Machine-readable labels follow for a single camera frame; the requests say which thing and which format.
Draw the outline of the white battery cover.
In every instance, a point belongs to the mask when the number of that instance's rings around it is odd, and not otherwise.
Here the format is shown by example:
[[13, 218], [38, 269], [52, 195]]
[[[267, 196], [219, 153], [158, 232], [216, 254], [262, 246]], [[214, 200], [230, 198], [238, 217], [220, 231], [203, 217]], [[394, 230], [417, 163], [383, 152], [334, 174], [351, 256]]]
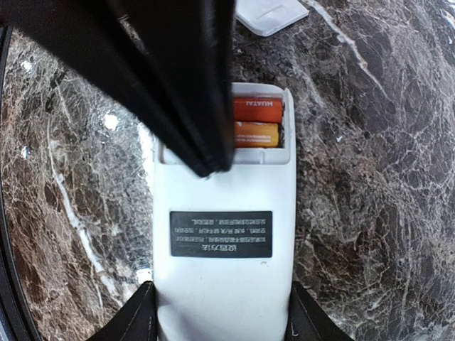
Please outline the white battery cover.
[[306, 18], [309, 10], [297, 0], [237, 0], [235, 14], [255, 35], [268, 37]]

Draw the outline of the orange AA battery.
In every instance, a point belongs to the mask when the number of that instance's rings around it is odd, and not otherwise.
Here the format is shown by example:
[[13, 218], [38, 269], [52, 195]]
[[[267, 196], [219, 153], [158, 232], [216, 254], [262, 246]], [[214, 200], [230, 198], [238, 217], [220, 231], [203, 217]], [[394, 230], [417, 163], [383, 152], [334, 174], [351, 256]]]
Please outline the orange AA battery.
[[236, 148], [278, 148], [279, 125], [259, 122], [235, 122]]
[[281, 124], [283, 112], [284, 105], [280, 98], [234, 98], [234, 115], [237, 121]]

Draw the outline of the white remote control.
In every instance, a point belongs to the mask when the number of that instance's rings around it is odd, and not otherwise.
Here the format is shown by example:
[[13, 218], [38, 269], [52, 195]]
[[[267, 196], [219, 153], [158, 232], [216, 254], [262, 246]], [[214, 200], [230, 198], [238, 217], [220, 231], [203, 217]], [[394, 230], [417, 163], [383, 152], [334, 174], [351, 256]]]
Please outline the white remote control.
[[232, 168], [197, 176], [155, 143], [153, 282], [160, 340], [283, 340], [296, 226], [291, 92], [240, 83], [236, 95], [277, 98], [278, 148], [239, 148]]

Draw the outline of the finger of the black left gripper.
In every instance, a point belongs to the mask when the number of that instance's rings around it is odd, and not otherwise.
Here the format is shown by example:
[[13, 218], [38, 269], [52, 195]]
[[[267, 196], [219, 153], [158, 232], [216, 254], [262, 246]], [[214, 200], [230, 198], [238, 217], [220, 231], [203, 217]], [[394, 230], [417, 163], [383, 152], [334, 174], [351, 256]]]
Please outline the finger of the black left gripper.
[[196, 175], [232, 167], [234, 1], [2, 1], [19, 28], [144, 123]]

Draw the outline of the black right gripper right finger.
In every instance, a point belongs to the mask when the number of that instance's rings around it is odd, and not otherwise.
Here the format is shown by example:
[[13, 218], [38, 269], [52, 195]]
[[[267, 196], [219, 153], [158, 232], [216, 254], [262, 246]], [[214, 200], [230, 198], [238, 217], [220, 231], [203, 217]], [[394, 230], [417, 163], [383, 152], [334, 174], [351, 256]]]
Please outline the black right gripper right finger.
[[353, 341], [342, 331], [300, 283], [293, 283], [289, 299], [286, 341]]

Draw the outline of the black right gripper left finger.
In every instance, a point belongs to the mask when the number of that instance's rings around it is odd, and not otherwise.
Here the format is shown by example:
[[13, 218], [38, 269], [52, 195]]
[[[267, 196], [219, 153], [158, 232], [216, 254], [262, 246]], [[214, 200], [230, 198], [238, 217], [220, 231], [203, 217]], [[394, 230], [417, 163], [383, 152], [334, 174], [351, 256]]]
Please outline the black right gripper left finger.
[[156, 297], [152, 281], [146, 281], [114, 317], [94, 334], [94, 341], [156, 340]]

